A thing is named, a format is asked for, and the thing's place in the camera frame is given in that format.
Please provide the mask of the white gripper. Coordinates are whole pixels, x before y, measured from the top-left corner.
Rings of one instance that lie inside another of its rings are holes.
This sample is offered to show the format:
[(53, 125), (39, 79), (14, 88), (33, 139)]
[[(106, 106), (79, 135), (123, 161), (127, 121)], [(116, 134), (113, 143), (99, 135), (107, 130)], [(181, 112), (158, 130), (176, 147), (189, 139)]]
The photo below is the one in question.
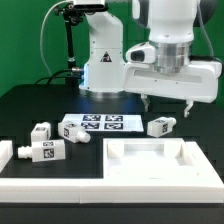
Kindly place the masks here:
[(150, 105), (147, 95), (186, 100), (184, 118), (194, 101), (216, 99), (222, 64), (212, 58), (190, 58), (189, 48), (189, 43), (144, 42), (127, 51), (124, 90), (141, 94), (145, 112)]

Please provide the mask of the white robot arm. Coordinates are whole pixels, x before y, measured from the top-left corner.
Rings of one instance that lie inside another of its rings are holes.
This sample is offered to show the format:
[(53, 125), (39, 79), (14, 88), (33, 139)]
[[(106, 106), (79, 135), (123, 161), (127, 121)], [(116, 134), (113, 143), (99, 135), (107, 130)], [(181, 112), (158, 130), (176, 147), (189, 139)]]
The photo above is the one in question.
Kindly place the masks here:
[(89, 59), (79, 85), (94, 96), (123, 92), (211, 103), (217, 97), (222, 65), (214, 59), (192, 58), (193, 27), (202, 23), (202, 0), (131, 0), (132, 18), (149, 31), (137, 37), (107, 12), (106, 0), (73, 0), (84, 14)]

